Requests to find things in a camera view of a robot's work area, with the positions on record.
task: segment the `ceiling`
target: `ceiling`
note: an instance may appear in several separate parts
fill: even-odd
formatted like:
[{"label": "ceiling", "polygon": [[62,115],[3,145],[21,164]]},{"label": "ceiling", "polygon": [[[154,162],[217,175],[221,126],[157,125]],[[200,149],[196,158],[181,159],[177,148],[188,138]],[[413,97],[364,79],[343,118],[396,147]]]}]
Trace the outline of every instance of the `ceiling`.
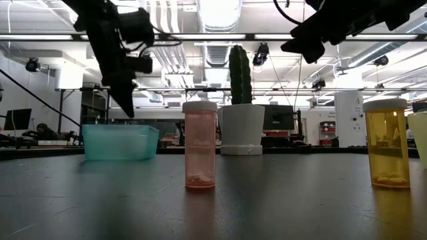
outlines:
[{"label": "ceiling", "polygon": [[[121,5],[135,1],[120,1]],[[195,1],[178,0],[178,25],[183,33],[198,33],[197,13],[194,11]],[[284,9],[290,17],[303,21],[307,19],[314,10],[305,5],[302,0],[292,0],[290,7]],[[424,15],[426,9],[415,11],[411,14],[411,20]],[[160,14],[157,14],[157,22],[160,22]],[[294,24],[285,20],[274,7],[272,0],[243,0],[242,12],[238,32],[240,33],[289,33],[295,27]],[[0,33],[73,33],[75,32],[69,19],[67,6],[61,1],[42,1],[42,0],[0,0]],[[365,33],[389,33],[385,24],[379,24],[365,30]],[[253,52],[258,48],[259,42],[243,42],[242,47],[247,50],[248,57],[251,58]],[[337,63],[338,58],[348,59],[363,50],[374,45],[374,42],[343,42],[339,46],[325,44],[326,52],[317,64],[308,65],[304,59],[297,54],[284,53],[280,50],[282,43],[277,41],[268,42],[270,47],[270,58],[262,68],[261,73],[252,73],[254,87],[270,88],[280,87],[279,81],[285,87],[311,87],[314,78],[309,78],[317,70],[327,64]],[[86,69],[99,71],[97,62],[94,59],[87,59],[88,43],[78,42],[13,42],[10,51],[22,50],[58,50],[62,51],[72,58],[83,63]],[[194,72],[193,80],[195,83],[205,83],[204,64],[202,47],[196,47],[194,42],[183,42],[183,48],[190,69]],[[0,42],[0,49],[9,51],[5,42]],[[365,65],[357,68],[363,76],[363,85],[373,87],[377,82],[385,81],[391,77],[404,75],[405,73],[426,65],[425,58],[427,53],[422,52],[427,49],[427,43],[408,43],[403,47],[387,54],[390,62],[385,67],[378,69],[374,65]],[[154,59],[154,68],[152,77],[161,76],[161,65]],[[327,83],[332,84],[334,71],[331,66],[326,67],[322,72],[322,77]],[[87,77],[86,81],[100,81],[98,77]],[[422,72],[416,77],[405,78],[402,81],[387,85],[386,87],[404,87],[409,83],[427,81],[427,72]],[[264,93],[268,95],[279,95],[280,93]]]}]

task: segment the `white column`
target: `white column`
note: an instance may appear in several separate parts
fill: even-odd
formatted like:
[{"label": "white column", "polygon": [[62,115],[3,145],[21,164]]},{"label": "white column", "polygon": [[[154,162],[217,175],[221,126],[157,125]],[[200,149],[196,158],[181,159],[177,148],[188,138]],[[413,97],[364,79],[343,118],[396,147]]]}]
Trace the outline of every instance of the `white column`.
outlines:
[{"label": "white column", "polygon": [[[78,89],[83,85],[83,69],[72,64],[64,64],[56,70],[56,88],[58,89]],[[64,98],[70,91],[64,92]],[[81,92],[74,91],[63,100],[62,113],[80,123],[81,114]],[[70,120],[62,117],[61,132],[79,132],[79,127]]]},{"label": "white column", "polygon": [[[353,72],[337,75],[334,85],[337,88],[361,88],[362,74]],[[361,91],[341,91],[335,94],[336,135],[339,137],[340,147],[366,145],[366,124],[362,105]]]}]

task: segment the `workbench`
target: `workbench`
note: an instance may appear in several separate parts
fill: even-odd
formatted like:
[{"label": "workbench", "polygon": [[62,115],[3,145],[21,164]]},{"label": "workbench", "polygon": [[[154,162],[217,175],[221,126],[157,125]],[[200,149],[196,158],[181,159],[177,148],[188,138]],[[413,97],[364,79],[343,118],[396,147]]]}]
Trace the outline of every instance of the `workbench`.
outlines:
[{"label": "workbench", "polygon": [[427,239],[427,170],[371,186],[363,154],[222,157],[187,191],[184,156],[0,161],[0,239]]}]

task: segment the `yellow pill bottle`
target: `yellow pill bottle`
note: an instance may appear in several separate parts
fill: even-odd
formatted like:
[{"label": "yellow pill bottle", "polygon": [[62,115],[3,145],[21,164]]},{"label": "yellow pill bottle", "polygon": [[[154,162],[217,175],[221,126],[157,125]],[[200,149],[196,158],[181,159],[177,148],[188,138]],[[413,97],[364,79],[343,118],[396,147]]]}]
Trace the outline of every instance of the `yellow pill bottle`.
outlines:
[{"label": "yellow pill bottle", "polygon": [[363,104],[368,134],[371,183],[379,187],[410,188],[405,99]]}]

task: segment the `potted cactus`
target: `potted cactus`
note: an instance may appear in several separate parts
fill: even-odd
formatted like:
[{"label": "potted cactus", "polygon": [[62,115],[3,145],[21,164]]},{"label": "potted cactus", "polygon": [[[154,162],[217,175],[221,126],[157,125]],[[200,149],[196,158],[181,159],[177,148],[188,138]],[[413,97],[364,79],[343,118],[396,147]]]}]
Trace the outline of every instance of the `potted cactus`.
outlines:
[{"label": "potted cactus", "polygon": [[218,111],[222,132],[221,154],[261,155],[264,107],[252,105],[249,59],[246,51],[236,45],[229,56],[232,105]]}]

